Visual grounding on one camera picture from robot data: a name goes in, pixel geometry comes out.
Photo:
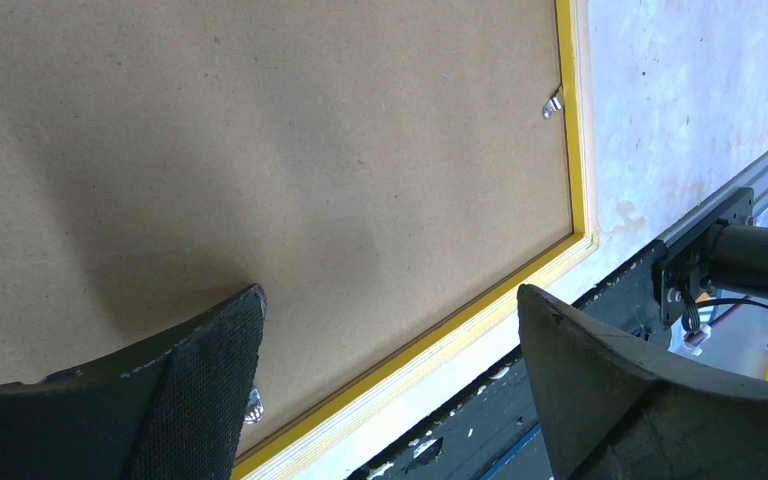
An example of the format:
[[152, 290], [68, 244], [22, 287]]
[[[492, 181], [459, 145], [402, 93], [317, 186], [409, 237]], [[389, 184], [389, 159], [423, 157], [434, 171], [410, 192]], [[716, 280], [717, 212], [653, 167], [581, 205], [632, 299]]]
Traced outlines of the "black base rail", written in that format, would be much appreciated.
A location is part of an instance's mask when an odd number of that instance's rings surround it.
[[[656, 239], [573, 302], [573, 307], [658, 346], [684, 312], [681, 290], [715, 291], [702, 236], [715, 222], [743, 224], [754, 192], [734, 189]], [[551, 467], [529, 374], [514, 349], [352, 473], [354, 479], [549, 479]]]

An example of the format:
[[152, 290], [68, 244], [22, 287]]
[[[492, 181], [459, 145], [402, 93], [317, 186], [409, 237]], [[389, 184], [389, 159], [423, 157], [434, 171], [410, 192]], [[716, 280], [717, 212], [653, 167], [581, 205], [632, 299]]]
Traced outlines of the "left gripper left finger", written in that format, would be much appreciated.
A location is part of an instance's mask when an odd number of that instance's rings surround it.
[[259, 360], [259, 285], [96, 360], [0, 385], [0, 479], [227, 479]]

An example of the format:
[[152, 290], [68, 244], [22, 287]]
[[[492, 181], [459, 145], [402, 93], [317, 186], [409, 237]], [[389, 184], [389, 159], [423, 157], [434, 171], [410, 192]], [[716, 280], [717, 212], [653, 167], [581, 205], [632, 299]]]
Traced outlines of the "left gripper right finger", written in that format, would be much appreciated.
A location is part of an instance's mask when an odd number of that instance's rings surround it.
[[534, 285], [520, 346], [558, 479], [768, 479], [768, 382], [670, 353]]

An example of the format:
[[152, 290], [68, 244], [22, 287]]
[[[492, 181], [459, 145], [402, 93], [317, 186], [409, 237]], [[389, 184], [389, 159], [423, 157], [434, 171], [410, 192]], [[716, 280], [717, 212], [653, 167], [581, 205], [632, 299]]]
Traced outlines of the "brown backing board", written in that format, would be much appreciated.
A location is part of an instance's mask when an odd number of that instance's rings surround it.
[[0, 1], [0, 384], [257, 283], [247, 450], [569, 234], [551, 1]]

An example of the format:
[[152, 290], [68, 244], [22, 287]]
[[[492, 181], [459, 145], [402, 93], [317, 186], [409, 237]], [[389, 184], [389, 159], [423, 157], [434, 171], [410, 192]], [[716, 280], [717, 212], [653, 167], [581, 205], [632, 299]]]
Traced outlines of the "wooden picture frame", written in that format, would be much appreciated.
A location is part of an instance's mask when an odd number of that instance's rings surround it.
[[516, 291], [548, 286], [597, 250], [594, 159], [586, 144], [592, 103], [579, 89], [589, 60], [581, 48], [587, 4], [554, 4], [572, 233], [497, 282], [237, 459], [234, 479], [343, 478], [472, 382], [514, 347]]

